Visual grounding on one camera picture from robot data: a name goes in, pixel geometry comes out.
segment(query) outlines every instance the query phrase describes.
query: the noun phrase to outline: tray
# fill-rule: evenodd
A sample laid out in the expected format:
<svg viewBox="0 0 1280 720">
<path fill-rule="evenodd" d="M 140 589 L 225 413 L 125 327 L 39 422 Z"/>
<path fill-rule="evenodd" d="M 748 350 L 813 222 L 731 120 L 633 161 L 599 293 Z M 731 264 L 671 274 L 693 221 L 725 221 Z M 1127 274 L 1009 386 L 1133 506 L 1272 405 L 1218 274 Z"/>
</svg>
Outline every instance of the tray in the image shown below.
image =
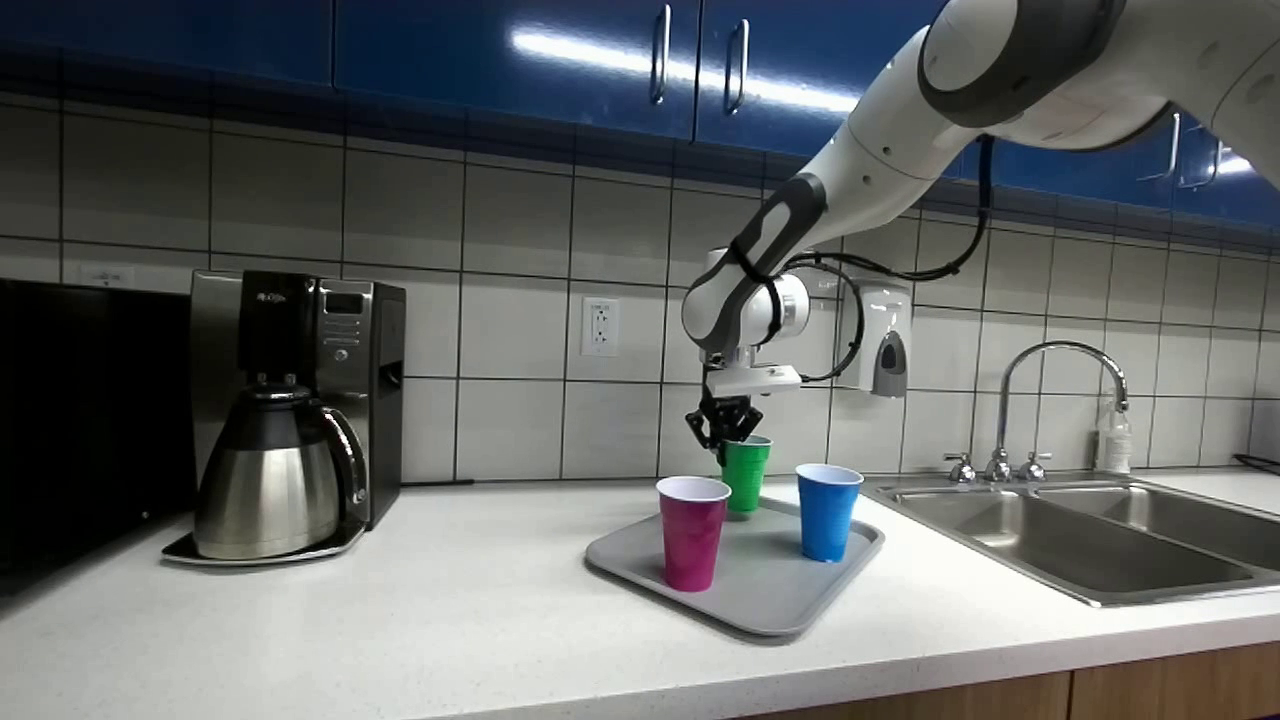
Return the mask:
<svg viewBox="0 0 1280 720">
<path fill-rule="evenodd" d="M 212 561 L 196 553 L 196 534 L 170 540 L 159 561 L 164 563 L 182 563 L 182 569 L 281 569 L 281 563 L 313 563 L 328 555 L 345 555 L 364 531 L 333 534 L 313 549 L 287 553 L 287 555 L 242 555 L 242 561 Z"/>
<path fill-rule="evenodd" d="M 796 639 L 838 589 L 868 569 L 883 531 L 853 518 L 838 563 L 799 555 L 799 513 L 762 501 L 752 518 L 725 518 L 716 580 L 707 590 L 675 590 L 662 585 L 660 517 L 629 525 L 588 542 L 588 569 L 660 597 L 693 616 L 725 625 L 756 639 Z"/>
</svg>

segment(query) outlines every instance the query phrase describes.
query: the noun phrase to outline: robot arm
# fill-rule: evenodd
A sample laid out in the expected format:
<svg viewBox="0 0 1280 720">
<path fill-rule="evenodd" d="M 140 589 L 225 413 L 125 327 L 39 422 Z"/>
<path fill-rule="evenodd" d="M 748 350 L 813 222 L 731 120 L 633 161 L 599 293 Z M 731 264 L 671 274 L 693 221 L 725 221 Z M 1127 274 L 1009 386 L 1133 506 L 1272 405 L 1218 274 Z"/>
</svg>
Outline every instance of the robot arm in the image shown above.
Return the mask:
<svg viewBox="0 0 1280 720">
<path fill-rule="evenodd" d="M 756 364 L 806 315 L 805 284 L 780 274 L 787 256 L 894 221 L 978 133 L 1105 149 L 1181 103 L 1280 174 L 1274 76 L 1280 7 L 1262 0 L 951 0 L 693 280 L 681 318 L 704 350 L 704 405 L 689 422 L 716 450 L 748 435 L 748 400 L 799 384 Z"/>
</svg>

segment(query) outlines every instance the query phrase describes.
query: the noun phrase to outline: sink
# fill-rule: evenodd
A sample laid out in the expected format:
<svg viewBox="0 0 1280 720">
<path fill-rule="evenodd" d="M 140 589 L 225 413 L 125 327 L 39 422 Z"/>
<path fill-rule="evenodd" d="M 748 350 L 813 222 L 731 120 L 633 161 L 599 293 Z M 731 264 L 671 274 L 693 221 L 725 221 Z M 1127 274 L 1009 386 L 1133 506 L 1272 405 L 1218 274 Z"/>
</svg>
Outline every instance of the sink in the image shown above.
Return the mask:
<svg viewBox="0 0 1280 720">
<path fill-rule="evenodd" d="M 1165 491 L 1152 482 L 1039 482 L 1035 494 L 1054 506 L 1073 506 L 1135 531 L 1190 542 L 1236 563 L 1280 573 L 1280 518 L 1259 513 Z"/>
<path fill-rule="evenodd" d="M 887 506 L 1083 602 L 1152 602 L 1272 574 L 1127 525 L 1139 501 L 1108 491 L 934 488 L 883 491 Z"/>
</svg>

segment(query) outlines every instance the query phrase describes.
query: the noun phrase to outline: cup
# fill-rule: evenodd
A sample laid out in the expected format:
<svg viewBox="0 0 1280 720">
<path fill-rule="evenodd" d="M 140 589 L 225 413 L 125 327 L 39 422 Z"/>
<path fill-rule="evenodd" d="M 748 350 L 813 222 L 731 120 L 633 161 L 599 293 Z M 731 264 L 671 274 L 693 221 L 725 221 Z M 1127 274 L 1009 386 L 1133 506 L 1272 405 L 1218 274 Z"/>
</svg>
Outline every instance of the cup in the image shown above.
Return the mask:
<svg viewBox="0 0 1280 720">
<path fill-rule="evenodd" d="M 752 517 L 759 506 L 759 482 L 766 473 L 766 438 L 729 438 L 725 442 L 725 482 L 731 488 L 729 513 Z"/>
<path fill-rule="evenodd" d="M 838 563 L 848 553 L 853 504 L 865 476 L 838 462 L 799 462 L 799 555 Z"/>
<path fill-rule="evenodd" d="M 716 574 L 729 482 L 666 476 L 654 482 L 662 513 L 662 580 L 675 590 L 704 590 Z"/>
</svg>

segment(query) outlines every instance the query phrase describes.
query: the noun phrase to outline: tiled wall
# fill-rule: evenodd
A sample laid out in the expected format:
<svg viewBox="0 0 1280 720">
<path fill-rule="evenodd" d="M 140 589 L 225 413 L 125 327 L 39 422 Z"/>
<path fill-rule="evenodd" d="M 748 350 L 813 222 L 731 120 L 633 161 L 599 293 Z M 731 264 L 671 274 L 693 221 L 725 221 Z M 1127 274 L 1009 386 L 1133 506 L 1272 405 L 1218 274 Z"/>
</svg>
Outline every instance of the tiled wall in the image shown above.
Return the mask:
<svg viewBox="0 0 1280 720">
<path fill-rule="evenodd" d="M 695 350 L 681 293 L 759 189 L 313 136 L 0 96 L 0 274 L 182 293 L 191 266 L 304 266 L 407 287 L 407 476 L 611 478 L 707 473 L 682 427 Z M 912 210 L 848 248 L 925 266 L 962 214 Z M 994 222 L 978 256 L 915 287 L 912 393 L 759 400 L 776 473 L 986 454 L 1002 364 L 1046 337 L 1108 346 L 1133 380 L 1139 462 L 1227 462 L 1280 438 L 1280 287 L 1266 256 Z M 614 299 L 618 346 L 588 356 L 583 297 Z M 836 309 L 766 346 L 818 370 Z M 1073 350 L 1015 376 L 1011 450 L 1087 458 L 1105 370 Z"/>
</svg>

